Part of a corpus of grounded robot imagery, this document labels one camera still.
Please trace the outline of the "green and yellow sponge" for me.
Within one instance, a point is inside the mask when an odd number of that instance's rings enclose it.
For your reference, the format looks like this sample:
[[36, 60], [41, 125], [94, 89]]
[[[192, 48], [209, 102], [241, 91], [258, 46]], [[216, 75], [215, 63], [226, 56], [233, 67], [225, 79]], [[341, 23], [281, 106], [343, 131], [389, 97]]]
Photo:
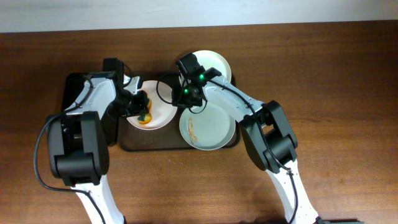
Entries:
[[139, 113], [137, 120], [139, 124], [148, 124], [152, 120], [152, 115], [150, 113], [150, 109], [152, 107], [152, 100], [148, 100], [146, 109]]

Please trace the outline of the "white plate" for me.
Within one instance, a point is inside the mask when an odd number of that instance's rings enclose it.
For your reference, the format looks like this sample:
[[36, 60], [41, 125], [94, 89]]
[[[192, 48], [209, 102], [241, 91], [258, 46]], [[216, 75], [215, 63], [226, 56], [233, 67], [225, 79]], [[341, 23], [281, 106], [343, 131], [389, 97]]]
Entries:
[[221, 72], [228, 83], [232, 81], [232, 71], [227, 60], [217, 52], [211, 50], [199, 50], [193, 52], [197, 61], [204, 67], [205, 70], [213, 67]]
[[155, 80], [144, 81], [142, 84], [141, 89], [144, 90], [152, 100], [152, 106], [150, 109], [152, 119], [147, 124], [141, 124], [137, 120], [137, 116], [128, 117], [128, 122], [136, 128], [147, 131], [162, 128], [170, 123], [177, 113], [177, 107], [169, 105], [159, 98], [156, 92], [156, 84], [157, 81]]

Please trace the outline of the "white plate top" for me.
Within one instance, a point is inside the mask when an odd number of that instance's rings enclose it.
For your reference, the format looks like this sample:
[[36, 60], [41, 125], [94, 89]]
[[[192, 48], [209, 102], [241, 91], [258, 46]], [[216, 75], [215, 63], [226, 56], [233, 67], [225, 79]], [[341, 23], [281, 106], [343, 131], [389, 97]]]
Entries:
[[197, 61], [204, 67], [205, 70], [213, 67], [221, 72], [228, 83], [232, 81], [232, 71], [227, 60], [217, 52], [211, 50], [199, 50], [193, 52]]

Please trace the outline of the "pale blue plate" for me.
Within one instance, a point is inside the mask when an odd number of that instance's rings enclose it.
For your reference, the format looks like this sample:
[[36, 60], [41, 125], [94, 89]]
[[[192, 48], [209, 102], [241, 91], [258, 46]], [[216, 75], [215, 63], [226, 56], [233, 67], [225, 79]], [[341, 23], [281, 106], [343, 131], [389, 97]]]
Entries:
[[212, 151], [226, 146], [234, 138], [236, 122], [219, 106], [207, 103], [185, 109], [180, 116], [179, 130], [190, 146]]

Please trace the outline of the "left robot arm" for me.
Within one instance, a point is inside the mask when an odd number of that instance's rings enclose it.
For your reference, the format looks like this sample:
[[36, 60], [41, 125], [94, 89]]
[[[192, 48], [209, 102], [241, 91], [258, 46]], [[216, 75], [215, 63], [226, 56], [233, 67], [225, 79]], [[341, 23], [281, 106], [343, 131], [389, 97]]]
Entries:
[[149, 112], [150, 99], [138, 76], [127, 76], [118, 58], [103, 60], [100, 72], [79, 74], [64, 92], [64, 108], [47, 117], [50, 170], [77, 194], [92, 223], [125, 223], [111, 193], [108, 147], [116, 144], [120, 118]]

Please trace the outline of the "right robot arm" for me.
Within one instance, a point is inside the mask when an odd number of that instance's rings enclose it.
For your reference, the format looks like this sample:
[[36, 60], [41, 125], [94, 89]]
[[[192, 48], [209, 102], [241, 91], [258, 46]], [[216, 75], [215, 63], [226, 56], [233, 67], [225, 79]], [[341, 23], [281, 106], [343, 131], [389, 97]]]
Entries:
[[182, 84], [173, 88], [172, 104], [192, 108], [207, 101], [224, 110], [239, 124], [251, 161], [271, 178], [287, 223], [320, 223], [299, 175], [298, 141], [281, 105], [248, 96], [217, 69], [205, 69], [193, 53], [177, 60], [176, 66]]

